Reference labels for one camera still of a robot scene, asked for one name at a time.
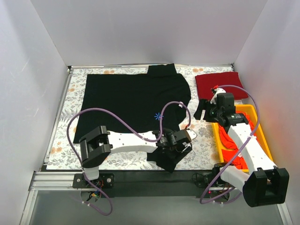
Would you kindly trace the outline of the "black t-shirt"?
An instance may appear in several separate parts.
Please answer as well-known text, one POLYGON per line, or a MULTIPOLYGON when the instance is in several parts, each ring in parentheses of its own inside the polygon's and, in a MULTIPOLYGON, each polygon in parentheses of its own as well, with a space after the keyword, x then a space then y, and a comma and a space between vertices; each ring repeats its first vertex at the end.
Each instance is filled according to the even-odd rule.
POLYGON ((179 131, 186 109, 169 102, 188 105, 189 84, 174 64, 150 66, 147 73, 88 74, 82 110, 106 109, 123 119, 138 133, 152 132, 163 125, 164 131, 179 131))

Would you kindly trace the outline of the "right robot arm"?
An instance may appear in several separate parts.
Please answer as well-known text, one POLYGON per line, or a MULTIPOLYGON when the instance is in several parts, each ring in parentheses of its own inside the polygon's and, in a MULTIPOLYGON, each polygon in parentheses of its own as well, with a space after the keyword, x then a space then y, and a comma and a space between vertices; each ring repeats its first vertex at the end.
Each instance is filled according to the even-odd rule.
POLYGON ((218 123, 239 148, 227 163, 215 165, 212 180, 200 197, 201 204, 206 204, 204 197, 211 186, 226 183, 238 189, 250 207, 285 202, 288 171, 277 167, 267 156, 254 135, 256 130, 251 129, 243 113, 236 112, 232 97, 215 101, 201 99, 194 118, 218 123))

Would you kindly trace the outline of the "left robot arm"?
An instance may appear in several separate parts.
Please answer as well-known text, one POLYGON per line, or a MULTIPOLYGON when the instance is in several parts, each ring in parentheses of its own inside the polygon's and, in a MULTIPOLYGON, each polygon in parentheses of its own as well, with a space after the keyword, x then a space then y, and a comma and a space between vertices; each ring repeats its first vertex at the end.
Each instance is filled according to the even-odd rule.
POLYGON ((88 187, 99 184, 99 167, 109 155, 123 152, 145 152, 146 160, 159 168, 172 173, 176 165, 192 150, 192 141, 197 134, 190 128, 172 131, 164 128, 159 141, 160 131, 140 133, 116 133, 99 126, 80 139, 83 181, 88 187))

